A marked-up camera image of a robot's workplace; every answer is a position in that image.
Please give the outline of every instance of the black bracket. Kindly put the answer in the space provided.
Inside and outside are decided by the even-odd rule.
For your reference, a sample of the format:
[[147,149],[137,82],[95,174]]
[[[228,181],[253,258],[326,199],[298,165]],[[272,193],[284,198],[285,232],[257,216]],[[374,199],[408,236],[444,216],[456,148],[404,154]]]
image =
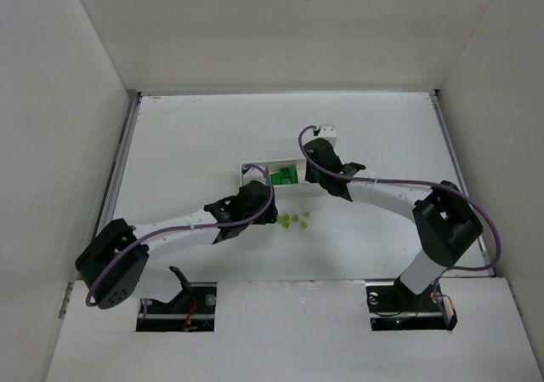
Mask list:
[[[217,283],[193,282],[190,298],[184,305],[173,310],[171,303],[148,299],[147,305],[140,305],[137,332],[212,332],[215,328],[215,308]],[[187,316],[191,312],[190,325],[184,329]]]
[[[366,169],[365,165],[356,162],[342,164],[340,157],[335,153],[334,148],[332,148],[332,144],[322,138],[311,140],[306,143],[304,150],[306,150],[306,153],[312,161],[335,174],[351,177],[359,171]],[[348,191],[348,180],[341,180],[327,174],[322,174],[310,165],[309,162],[306,162],[306,175],[304,178],[310,183],[319,183],[329,195],[341,197],[342,199],[352,202]]]
[[[242,186],[238,195],[226,197],[215,203],[210,203],[204,207],[206,212],[212,214],[218,223],[236,222],[248,218],[258,212],[260,208],[268,201],[270,189],[265,184],[252,180]],[[278,210],[275,207],[274,199],[266,211],[252,222],[252,225],[267,225],[277,221]],[[249,224],[233,227],[224,227],[219,232],[213,243],[219,243],[237,237]]]
[[[441,295],[440,286],[437,294]],[[399,301],[396,284],[366,285],[366,303],[371,314],[372,331],[408,331],[443,329],[452,331],[457,325],[457,313],[452,308],[451,317],[446,321],[438,305],[444,310],[444,298],[432,299],[428,288],[416,299]]]
[[[106,225],[76,259],[76,269],[87,287],[93,285],[118,252],[136,240],[133,228],[124,219],[112,220]],[[93,295],[99,308],[115,307],[130,296],[147,263],[148,251],[147,245],[138,245],[105,276]]]
[[170,271],[179,279],[179,282],[181,283],[181,291],[167,304],[167,307],[171,312],[178,312],[189,302],[190,296],[193,293],[193,286],[178,267],[171,265],[169,268]]
[[[447,180],[440,183],[458,191]],[[468,204],[441,189],[416,202],[413,214],[425,254],[443,267],[452,267],[483,231]]]

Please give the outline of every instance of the green block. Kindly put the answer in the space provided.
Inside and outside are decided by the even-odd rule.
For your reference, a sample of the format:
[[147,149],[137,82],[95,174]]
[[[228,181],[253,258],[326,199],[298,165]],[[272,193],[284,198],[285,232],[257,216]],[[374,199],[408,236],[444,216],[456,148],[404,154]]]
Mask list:
[[270,182],[272,185],[281,185],[281,177],[277,172],[275,174],[270,174]]
[[291,168],[289,168],[289,170],[291,172],[291,182],[293,184],[297,184],[298,183],[297,169],[295,167],[291,167]]

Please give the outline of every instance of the green object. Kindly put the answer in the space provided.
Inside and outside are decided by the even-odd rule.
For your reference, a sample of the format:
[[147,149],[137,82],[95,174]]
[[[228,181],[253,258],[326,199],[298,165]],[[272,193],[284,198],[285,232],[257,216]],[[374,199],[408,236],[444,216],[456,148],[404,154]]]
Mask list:
[[281,185],[280,173],[270,174],[270,182],[272,182],[272,185]]
[[298,174],[295,167],[280,168],[280,171],[270,174],[272,185],[291,185],[298,183]]

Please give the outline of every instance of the mounting slot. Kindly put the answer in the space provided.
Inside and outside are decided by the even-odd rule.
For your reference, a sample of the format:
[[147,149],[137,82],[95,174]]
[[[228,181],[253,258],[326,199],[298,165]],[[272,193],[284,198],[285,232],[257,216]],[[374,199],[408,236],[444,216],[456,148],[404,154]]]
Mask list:
[[[148,300],[147,313],[144,316],[144,302],[140,300],[136,331],[154,333],[212,332],[215,328],[217,283],[193,282],[191,285],[193,292],[189,301],[175,312],[167,304],[150,299]],[[196,308],[190,315],[190,324],[187,324],[184,329],[192,300],[196,302]]]
[[403,305],[397,300],[393,282],[368,282],[366,303],[372,331],[409,331],[443,329],[451,331],[457,323],[456,312],[449,300],[440,299],[449,321],[446,322],[430,294]]

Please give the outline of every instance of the white wall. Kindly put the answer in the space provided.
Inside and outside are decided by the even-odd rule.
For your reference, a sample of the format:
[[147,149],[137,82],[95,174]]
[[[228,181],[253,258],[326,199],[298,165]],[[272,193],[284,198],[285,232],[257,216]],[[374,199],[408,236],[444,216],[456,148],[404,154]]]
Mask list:
[[490,0],[83,0],[128,88],[442,85]]
[[128,97],[79,0],[0,0],[0,369],[45,376]]
[[501,273],[541,367],[543,82],[544,0],[493,0],[439,94],[468,189],[501,231]]

